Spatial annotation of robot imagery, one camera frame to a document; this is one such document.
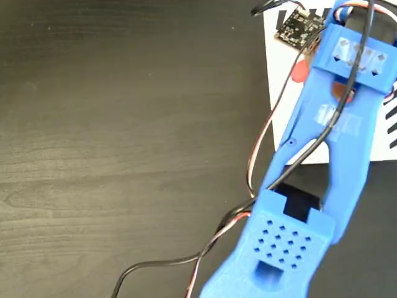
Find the blue 3d-printed part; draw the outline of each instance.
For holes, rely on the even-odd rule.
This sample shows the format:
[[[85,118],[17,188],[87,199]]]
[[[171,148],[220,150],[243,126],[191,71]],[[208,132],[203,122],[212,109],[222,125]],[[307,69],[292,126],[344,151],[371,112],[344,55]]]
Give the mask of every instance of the blue 3d-printed part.
[[[283,213],[286,197],[266,189],[324,130],[337,106],[332,84],[350,75],[361,35],[330,17],[327,26],[239,243],[200,298],[305,298],[328,247],[346,230],[367,179],[378,110],[397,78],[394,46],[367,42],[355,96],[326,139],[330,181],[322,209],[311,209],[307,222],[299,221]]]

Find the wood grain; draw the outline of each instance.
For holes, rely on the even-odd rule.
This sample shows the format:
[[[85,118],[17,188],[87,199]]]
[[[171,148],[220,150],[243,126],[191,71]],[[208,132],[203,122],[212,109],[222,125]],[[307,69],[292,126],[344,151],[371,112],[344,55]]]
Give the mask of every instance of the wood grain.
[[[196,252],[246,198],[269,109],[254,3],[2,1],[1,298],[107,298],[124,267]],[[269,137],[257,183],[272,153]],[[312,297],[395,292],[394,170],[373,166]],[[326,179],[312,166],[291,182],[321,194]],[[240,229],[208,256],[196,295]],[[182,297],[190,270],[133,274],[120,298]]]

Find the wire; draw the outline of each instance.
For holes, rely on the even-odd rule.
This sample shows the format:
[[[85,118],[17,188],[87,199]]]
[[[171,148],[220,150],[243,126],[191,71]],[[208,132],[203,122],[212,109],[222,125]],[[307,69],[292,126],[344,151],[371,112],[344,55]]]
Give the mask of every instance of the wire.
[[[254,172],[257,156],[258,156],[258,152],[259,152],[259,149],[261,147],[262,141],[263,141],[263,139],[265,137],[265,134],[266,134],[266,132],[268,131],[268,129],[270,127],[270,123],[272,122],[272,120],[274,118],[275,111],[277,110],[277,108],[278,108],[278,106],[279,106],[279,104],[281,102],[281,99],[282,99],[282,97],[284,95],[285,88],[287,87],[287,84],[289,82],[289,79],[291,77],[293,69],[294,69],[296,63],[298,62],[300,55],[302,55],[302,53],[305,51],[305,49],[307,47],[309,47],[311,45],[311,43],[314,42],[317,39],[317,37],[319,37],[319,35],[321,34],[321,32],[324,29],[325,28],[322,28],[322,29],[318,30],[314,35],[312,35],[306,41],[306,43],[302,46],[302,48],[299,50],[298,55],[295,58],[295,60],[293,62],[293,65],[292,65],[292,67],[291,67],[291,69],[290,69],[290,71],[288,73],[287,79],[284,81],[284,84],[283,84],[283,86],[281,88],[280,94],[279,94],[279,96],[278,96],[278,98],[277,98],[277,100],[275,102],[275,105],[274,105],[273,109],[271,110],[269,116],[267,116],[267,118],[265,120],[265,123],[264,123],[263,127],[261,128],[261,132],[259,133],[259,135],[258,135],[258,137],[257,137],[257,139],[256,139],[256,141],[254,143],[254,146],[253,146],[252,152],[251,152],[251,156],[248,159],[248,165],[247,165],[247,171],[246,171],[246,182],[247,182],[247,186],[248,186],[248,192],[249,192],[251,198],[255,198],[256,197],[256,194],[255,194],[255,192],[253,190],[253,187],[252,187],[252,176],[253,176],[253,172]]]
[[[286,79],[285,82],[284,82],[284,85],[283,85],[282,90],[281,90],[281,92],[280,92],[279,98],[277,99],[277,102],[276,102],[276,104],[275,104],[275,106],[274,106],[272,112],[270,112],[270,114],[269,114],[269,116],[268,116],[268,118],[267,118],[267,121],[265,122],[265,124],[264,124],[264,126],[263,126],[263,128],[262,128],[262,130],[261,130],[261,133],[260,133],[260,135],[258,136],[258,139],[257,139],[256,142],[255,142],[255,145],[254,145],[254,148],[253,148],[253,150],[252,150],[251,157],[250,157],[250,161],[249,161],[249,163],[248,163],[249,168],[250,168],[250,165],[251,165],[251,166],[252,166],[252,169],[253,169],[253,166],[255,165],[256,158],[257,158],[257,153],[258,153],[259,148],[260,148],[260,146],[261,146],[261,143],[262,143],[262,141],[263,141],[264,135],[265,135],[266,131],[267,131],[268,128],[269,128],[269,125],[270,125],[271,120],[272,120],[272,118],[273,118],[274,112],[276,111],[277,107],[279,106],[279,103],[280,103],[281,98],[282,98],[282,96],[283,96],[283,94],[284,94],[285,88],[287,87],[287,83],[288,83],[289,78],[291,77],[291,74],[292,74],[292,71],[293,71],[293,67],[296,65],[296,63],[297,63],[297,61],[298,61],[300,55],[303,53],[303,51],[305,50],[305,48],[308,47],[308,46],[319,36],[319,34],[320,34],[324,29],[325,29],[325,28],[323,28],[323,29],[317,31],[312,37],[310,37],[310,38],[306,41],[306,43],[302,46],[302,49],[299,51],[297,57],[295,58],[295,61],[294,61],[294,63],[293,63],[293,66],[291,67],[291,70],[290,70],[290,72],[289,72],[289,74],[288,74],[288,77],[287,77],[287,79]],[[247,174],[250,173],[250,172],[251,172],[251,174],[250,174],[249,177],[252,178],[252,170],[247,171]],[[252,205],[254,205],[255,200],[256,200],[256,199],[255,199],[255,196],[256,196],[256,195],[254,195],[254,194],[251,195],[250,200],[247,200],[247,201],[241,203],[240,205],[237,205],[236,207],[234,207],[234,208],[232,208],[231,210],[229,210],[229,212],[227,212],[227,213],[223,216],[222,220],[220,221],[220,223],[219,223],[219,225],[218,225],[218,227],[217,227],[217,229],[216,229],[215,235],[216,235],[220,230],[222,230],[225,226],[227,226],[228,223],[230,223],[230,221],[233,220],[233,218],[235,218],[237,215],[239,215],[239,214],[245,212],[245,211],[246,211],[247,209],[249,209]],[[203,250],[205,253],[202,255],[202,257],[205,256],[205,255],[212,249],[212,247],[213,247],[213,246],[215,245],[215,243],[216,243],[216,240],[217,240],[217,239],[214,239],[214,241],[212,241],[211,244],[210,244],[208,247],[206,247],[206,249]],[[174,259],[174,260],[162,260],[162,261],[147,261],[147,262],[137,263],[137,264],[134,264],[134,265],[128,267],[128,268],[120,275],[120,277],[118,278],[118,280],[117,280],[117,282],[116,282],[116,285],[115,285],[115,287],[114,287],[114,289],[113,289],[113,293],[112,293],[112,295],[110,296],[110,298],[116,298],[116,297],[118,296],[118,293],[120,292],[120,288],[121,288],[121,286],[122,286],[122,284],[123,284],[125,278],[126,278],[129,274],[131,274],[132,272],[134,272],[134,271],[136,271],[136,270],[138,270],[138,269],[142,269],[142,268],[171,267],[171,266],[178,266],[178,265],[189,264],[189,263],[192,263],[192,262],[194,262],[194,261],[197,261],[197,260],[200,258],[200,255],[203,253],[203,251],[198,252],[198,253],[196,253],[196,254],[194,254],[194,255],[191,255],[191,256],[187,256],[187,257],[185,257],[185,258],[179,258],[179,259]]]
[[[333,127],[335,126],[336,122],[339,120],[342,111],[345,108],[347,100],[349,99],[350,92],[353,90],[354,82],[357,77],[357,73],[360,66],[360,61],[362,54],[365,49],[365,45],[367,44],[367,40],[370,36],[370,31],[372,28],[372,20],[375,11],[375,3],[373,0],[368,1],[368,9],[367,9],[367,18],[364,25],[364,32],[361,37],[360,46],[357,51],[357,55],[354,60],[354,64],[352,67],[352,71],[350,72],[349,79],[347,80],[345,91],[341,96],[341,100],[339,101],[335,112],[333,113],[331,120],[327,124],[326,128],[323,130],[321,135],[317,138],[317,140],[302,154],[298,157],[296,162],[294,162],[288,169],[285,170],[283,174],[279,178],[277,178],[270,186],[269,189],[274,189],[284,180],[286,180],[296,168],[301,165],[308,156],[310,156],[319,146],[320,144],[325,141],[326,137],[331,133]]]
[[[277,6],[281,6],[285,3],[294,3],[298,6],[300,6],[302,9],[305,9],[305,7],[303,6],[303,4],[299,1],[295,1],[295,0],[268,0],[266,1],[264,4],[258,4],[257,6],[255,6],[252,10],[251,10],[251,14],[256,17],[259,14],[262,14],[263,12],[275,8]]]
[[[347,11],[347,14],[349,15],[354,7],[365,7],[368,8],[368,1],[347,1],[341,6],[339,6],[337,9],[334,11],[334,18],[338,22],[342,22],[341,20],[341,12],[343,8],[349,7],[349,10]],[[397,16],[395,13],[393,13],[391,10],[379,5],[375,4],[375,11],[381,12],[382,14],[386,14],[389,17],[391,17],[396,23],[397,23]]]
[[[185,298],[190,298],[192,296],[194,284],[196,282],[197,278],[197,273],[199,272],[199,266],[202,258],[205,255],[205,252],[209,249],[209,247],[217,241],[220,237],[222,237],[228,230],[234,227],[234,225],[241,219],[245,217],[249,217],[251,215],[250,212],[243,212],[238,214],[234,219],[230,220],[230,222],[225,225],[218,233],[216,233],[211,240],[204,246],[203,250],[200,253],[200,256],[197,258],[196,264],[194,266],[194,270],[192,273],[192,278],[190,280],[189,286],[187,287],[187,292],[186,292],[186,297]]]

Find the black wire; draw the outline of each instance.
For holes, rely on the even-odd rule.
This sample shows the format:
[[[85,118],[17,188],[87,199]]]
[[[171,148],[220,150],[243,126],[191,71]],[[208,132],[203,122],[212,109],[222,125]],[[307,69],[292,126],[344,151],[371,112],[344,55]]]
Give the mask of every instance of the black wire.
[[[321,135],[317,138],[317,140],[302,155],[298,157],[296,162],[294,162],[288,169],[286,169],[285,172],[269,186],[269,189],[274,189],[280,183],[286,180],[291,175],[291,173],[294,170],[296,170],[296,168],[300,166],[304,162],[304,160],[307,159],[320,146],[321,143],[325,141],[325,139],[331,133],[336,122],[339,120],[342,111],[346,106],[347,100],[350,97],[350,92],[353,90],[354,82],[357,77],[357,73],[361,62],[361,57],[364,52],[365,45],[367,44],[367,40],[370,36],[370,32],[372,28],[372,20],[375,11],[374,7],[375,7],[374,0],[368,1],[367,18],[365,20],[364,32],[361,37],[360,46],[354,60],[352,71],[350,72],[349,79],[347,80],[346,88],[343,92],[341,100],[339,101],[339,104],[336,107],[335,112],[331,117],[331,120],[329,121],[329,123],[327,124],[326,128],[323,130]]]
[[[353,90],[353,86],[354,86],[354,82],[355,79],[357,77],[357,72],[359,69],[359,65],[360,65],[360,61],[361,61],[361,57],[362,54],[364,52],[364,48],[365,48],[365,44],[367,43],[367,40],[369,38],[370,35],[370,29],[372,27],[372,20],[373,20],[373,14],[374,14],[374,1],[373,0],[369,0],[368,1],[368,13],[367,13],[367,18],[365,21],[365,26],[364,26],[364,32],[362,34],[362,38],[360,41],[360,47],[357,51],[357,56],[355,58],[354,61],[354,65],[352,67],[352,71],[350,72],[350,76],[349,79],[347,81],[346,84],[346,88],[345,91],[341,97],[341,100],[339,101],[339,104],[334,112],[334,114],[331,117],[331,120],[329,121],[328,125],[326,126],[326,128],[323,130],[323,132],[321,133],[321,135],[317,138],[317,140],[312,144],[312,146],[309,147],[309,149],[307,149],[297,160],[296,162],[294,162],[294,164],[292,164],[278,179],[276,179],[269,187],[268,189],[275,189],[278,185],[280,185],[282,182],[284,182],[289,175],[299,166],[303,163],[303,161],[309,156],[311,155],[319,146],[320,144],[326,139],[326,137],[331,133],[333,127],[335,126],[335,124],[337,123],[337,121],[339,120],[342,111],[345,108],[346,102],[350,96],[350,92]],[[308,41],[306,41],[305,45],[302,47],[302,49],[299,51],[299,54],[297,55],[295,62],[290,70],[290,73],[288,74],[288,78],[283,86],[282,92],[281,92],[281,96],[283,94],[283,92],[285,91],[285,87],[287,85],[287,82],[289,80],[289,77],[293,71],[293,67],[295,66],[295,64],[297,63],[300,55],[302,54],[302,52],[304,51],[304,49],[311,43],[313,42],[313,40],[315,38],[317,38],[317,36],[321,33],[321,31],[323,31],[325,28],[319,30],[317,32],[317,34],[313,35],[311,38],[308,39]],[[237,205],[236,207],[232,208],[228,213],[226,213],[217,230],[216,233],[221,230],[232,218],[236,217],[239,213],[244,212],[245,210],[248,210],[249,208],[251,208],[254,204],[255,204],[256,198],[250,199],[246,202],[241,203],[240,205]],[[207,250],[205,253],[201,253],[198,252],[192,256],[188,256],[186,258],[180,258],[180,259],[174,259],[174,260],[169,260],[169,261],[147,261],[147,262],[142,262],[142,263],[137,263],[134,264],[132,266],[130,266],[129,268],[127,268],[118,278],[117,283],[115,285],[115,288],[113,290],[112,296],[111,298],[116,298],[121,285],[123,283],[123,281],[125,280],[125,278],[132,272],[134,272],[137,269],[141,269],[141,268],[149,268],[149,267],[170,267],[170,266],[178,266],[178,265],[183,265],[183,264],[188,264],[191,262],[196,261],[200,255],[206,255],[211,249],[212,247],[215,245],[216,242],[212,243],[212,245],[208,246]]]
[[[295,61],[293,62],[293,65],[290,69],[290,72],[288,74],[287,79],[284,82],[283,88],[280,92],[279,97],[282,97],[285,91],[285,88],[287,87],[287,83],[289,78],[291,77],[292,71],[294,66],[296,65],[296,63],[298,62],[298,59],[300,57],[300,55],[303,53],[303,51],[305,50],[305,48],[307,48],[318,36],[319,34],[324,30],[325,28],[317,31],[315,34],[313,34],[310,38],[308,38],[308,40],[306,41],[306,43],[302,46],[301,50],[299,51],[297,57],[295,58]],[[255,203],[255,199],[250,199],[246,202],[241,203],[240,205],[237,205],[236,207],[232,208],[231,210],[229,210],[228,213],[226,213],[222,220],[220,221],[218,227],[216,228],[216,232],[219,232],[225,225],[228,224],[228,222],[235,218],[238,214],[244,212],[245,210],[249,209],[250,207],[252,207],[252,205],[254,205]],[[205,253],[202,254],[202,252],[198,252],[194,255],[191,256],[187,256],[185,258],[180,258],[180,259],[174,259],[174,260],[169,260],[169,261],[147,261],[147,262],[142,262],[142,263],[137,263],[134,264],[130,267],[128,267],[118,278],[116,285],[113,289],[113,293],[112,296],[110,296],[110,298],[116,298],[121,285],[124,281],[124,279],[133,271],[137,270],[137,269],[141,269],[141,268],[149,268],[149,267],[171,267],[171,266],[177,266],[177,265],[183,265],[183,264],[188,264],[188,263],[192,263],[194,261],[196,261],[200,255],[205,256],[212,248],[213,246],[216,244],[216,241],[214,241],[210,246],[208,246],[205,249]]]
[[[251,10],[251,14],[256,17],[259,14],[262,14],[263,12],[275,8],[277,6],[281,6],[285,3],[294,3],[296,5],[299,5],[301,8],[305,9],[305,7],[303,6],[303,4],[299,1],[295,1],[295,0],[268,0],[266,1],[264,4],[258,4],[257,6],[255,6],[252,10]]]

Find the black stripe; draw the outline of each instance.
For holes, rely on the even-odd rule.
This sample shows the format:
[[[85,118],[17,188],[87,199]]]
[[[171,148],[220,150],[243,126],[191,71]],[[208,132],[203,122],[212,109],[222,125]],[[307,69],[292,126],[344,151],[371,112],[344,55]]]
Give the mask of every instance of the black stripe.
[[[277,19],[277,25],[275,26],[276,30],[280,30],[283,26],[286,14],[287,11],[279,11],[279,18]]]
[[[389,113],[386,114],[386,120],[397,114],[397,106],[394,107]]]
[[[392,127],[390,127],[390,128],[387,130],[387,133],[388,133],[388,134],[391,134],[391,133],[394,132],[395,130],[397,130],[397,123],[395,123]]]
[[[393,149],[396,146],[397,146],[397,140],[392,141],[392,143],[390,144],[390,149]]]
[[[323,11],[323,19],[327,18],[330,10],[331,10],[331,8],[325,8],[324,9],[324,11]]]

